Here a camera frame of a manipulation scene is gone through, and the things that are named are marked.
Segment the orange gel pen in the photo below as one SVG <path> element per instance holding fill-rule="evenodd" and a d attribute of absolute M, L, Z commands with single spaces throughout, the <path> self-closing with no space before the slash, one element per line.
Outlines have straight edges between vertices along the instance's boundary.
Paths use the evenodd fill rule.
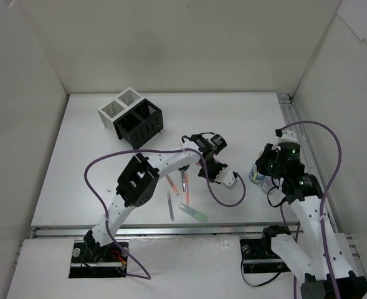
<path fill-rule="evenodd" d="M 168 174 L 165 176 L 165 178 L 167 179 L 167 181 L 168 181 L 169 185 L 171 186 L 173 192 L 178 196 L 179 191 L 178 191 L 175 183 L 173 182 L 173 180 L 170 178 L 170 176 Z"/>

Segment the purple gel pen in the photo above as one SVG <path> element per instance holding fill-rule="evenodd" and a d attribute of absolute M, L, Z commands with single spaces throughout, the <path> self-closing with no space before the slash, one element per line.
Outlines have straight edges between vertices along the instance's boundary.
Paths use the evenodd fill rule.
<path fill-rule="evenodd" d="M 166 192 L 167 202 L 168 202 L 168 209 L 169 209 L 169 216 L 172 222 L 174 222 L 174 212 L 173 212 L 173 205 L 171 200 L 171 194 L 169 191 Z"/>

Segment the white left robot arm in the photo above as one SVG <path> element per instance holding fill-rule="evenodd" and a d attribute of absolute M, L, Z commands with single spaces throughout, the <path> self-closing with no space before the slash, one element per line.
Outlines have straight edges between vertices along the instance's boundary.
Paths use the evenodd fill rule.
<path fill-rule="evenodd" d="M 111 205 L 106 206 L 104 202 L 102 203 L 105 210 L 103 219 L 84 237 L 86 254 L 96 262 L 105 259 L 108 255 L 108 246 L 113 242 L 114 235 L 126 218 L 135 208 L 146 204 L 152 198 L 158 181 L 173 171 L 198 164 L 199 177 L 205 178 L 209 183 L 230 185 L 230 182 L 222 178 L 228 165 L 214 158 L 226 146 L 225 139 L 219 134 L 210 138 L 195 134 L 176 149 L 166 151 L 133 149 L 108 154 L 91 162 L 84 171 L 84 180 L 93 191 L 94 188 L 88 181 L 88 171 L 95 163 L 112 156 L 134 154 L 117 179 Z"/>

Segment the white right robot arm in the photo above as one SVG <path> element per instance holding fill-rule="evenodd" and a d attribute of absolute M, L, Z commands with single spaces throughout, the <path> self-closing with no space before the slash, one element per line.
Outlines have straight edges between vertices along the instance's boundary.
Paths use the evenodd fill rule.
<path fill-rule="evenodd" d="M 268 143 L 255 166 L 260 174 L 279 180 L 284 202 L 298 217 L 308 245 L 305 252 L 284 226 L 275 225 L 264 229 L 260 251 L 283 260 L 300 283 L 302 298 L 363 298 L 367 280 L 344 256 L 324 211 L 318 180 L 300 162 L 300 145 Z"/>

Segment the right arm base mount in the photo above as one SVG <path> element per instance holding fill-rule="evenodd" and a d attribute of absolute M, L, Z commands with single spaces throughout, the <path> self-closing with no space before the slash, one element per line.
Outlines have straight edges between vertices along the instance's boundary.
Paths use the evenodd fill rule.
<path fill-rule="evenodd" d="M 240 247 L 245 274 L 291 272 L 278 255 L 266 251 L 262 239 L 241 239 Z"/>

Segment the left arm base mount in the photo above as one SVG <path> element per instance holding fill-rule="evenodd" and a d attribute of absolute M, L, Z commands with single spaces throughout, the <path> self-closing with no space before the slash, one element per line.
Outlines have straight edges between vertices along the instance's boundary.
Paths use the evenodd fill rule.
<path fill-rule="evenodd" d="M 84 241 L 76 240 L 70 259 L 69 278 L 125 278 L 127 254 L 109 244 L 99 257 L 94 257 Z"/>

